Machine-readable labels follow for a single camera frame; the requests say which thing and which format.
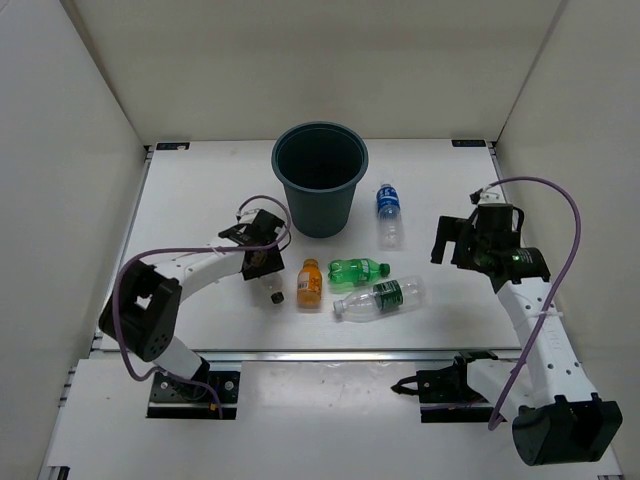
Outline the orange juice bottle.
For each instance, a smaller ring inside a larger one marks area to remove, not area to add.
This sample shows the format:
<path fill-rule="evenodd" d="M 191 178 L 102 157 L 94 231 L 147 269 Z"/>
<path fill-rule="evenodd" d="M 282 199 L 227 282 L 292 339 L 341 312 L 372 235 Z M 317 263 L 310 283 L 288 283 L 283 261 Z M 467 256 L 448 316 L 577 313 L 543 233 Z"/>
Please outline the orange juice bottle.
<path fill-rule="evenodd" d="M 322 274 L 318 261 L 312 258 L 303 262 L 297 276 L 297 304 L 300 308 L 318 308 L 322 300 Z"/>

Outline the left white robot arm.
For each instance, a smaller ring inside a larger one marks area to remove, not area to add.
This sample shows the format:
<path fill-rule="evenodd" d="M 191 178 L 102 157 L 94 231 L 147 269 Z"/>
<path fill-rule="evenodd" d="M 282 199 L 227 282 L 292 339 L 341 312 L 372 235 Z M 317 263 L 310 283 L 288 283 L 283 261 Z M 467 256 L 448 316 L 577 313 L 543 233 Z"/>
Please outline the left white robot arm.
<path fill-rule="evenodd" d="M 218 401 L 208 362 L 176 337 L 175 327 L 181 303 L 211 284 L 284 268 L 279 244 L 290 236 L 291 216 L 258 209 L 250 222 L 243 217 L 220 233 L 219 246 L 148 250 L 121 267 L 99 328 L 117 342 L 132 379 L 162 373 L 186 399 Z"/>

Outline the black label clear bottle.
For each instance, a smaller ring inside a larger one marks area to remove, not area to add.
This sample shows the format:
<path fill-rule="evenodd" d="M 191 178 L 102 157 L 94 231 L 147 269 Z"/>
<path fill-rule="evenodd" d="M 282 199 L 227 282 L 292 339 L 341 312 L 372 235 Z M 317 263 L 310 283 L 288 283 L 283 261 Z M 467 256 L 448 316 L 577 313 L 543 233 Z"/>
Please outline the black label clear bottle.
<path fill-rule="evenodd" d="M 284 302 L 283 279 L 278 272 L 261 276 L 258 282 L 274 305 Z"/>

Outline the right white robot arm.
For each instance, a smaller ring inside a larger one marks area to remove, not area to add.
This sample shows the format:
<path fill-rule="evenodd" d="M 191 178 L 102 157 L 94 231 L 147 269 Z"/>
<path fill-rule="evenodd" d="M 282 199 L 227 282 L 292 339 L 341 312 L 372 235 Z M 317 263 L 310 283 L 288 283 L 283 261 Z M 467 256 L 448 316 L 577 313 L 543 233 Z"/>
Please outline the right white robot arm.
<path fill-rule="evenodd" d="M 490 350 L 461 352 L 451 365 L 419 370 L 392 391 L 419 398 L 422 415 L 439 419 L 475 401 L 497 408 L 490 422 L 508 422 L 516 451 L 529 466 L 599 461 L 620 428 L 618 404 L 603 400 L 588 379 L 553 301 L 554 281 L 539 249 L 521 244 L 523 210 L 480 204 L 469 218 L 439 219 L 431 261 L 487 276 L 522 347 L 522 370 Z"/>

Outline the blue label water bottle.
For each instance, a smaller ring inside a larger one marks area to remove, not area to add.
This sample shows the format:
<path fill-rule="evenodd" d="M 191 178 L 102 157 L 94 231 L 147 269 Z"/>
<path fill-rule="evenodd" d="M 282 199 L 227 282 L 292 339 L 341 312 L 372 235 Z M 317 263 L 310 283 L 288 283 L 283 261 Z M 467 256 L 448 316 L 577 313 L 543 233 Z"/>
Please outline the blue label water bottle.
<path fill-rule="evenodd" d="M 389 183 L 382 183 L 376 193 L 378 240 L 383 250 L 401 250 L 404 231 L 399 196 Z"/>

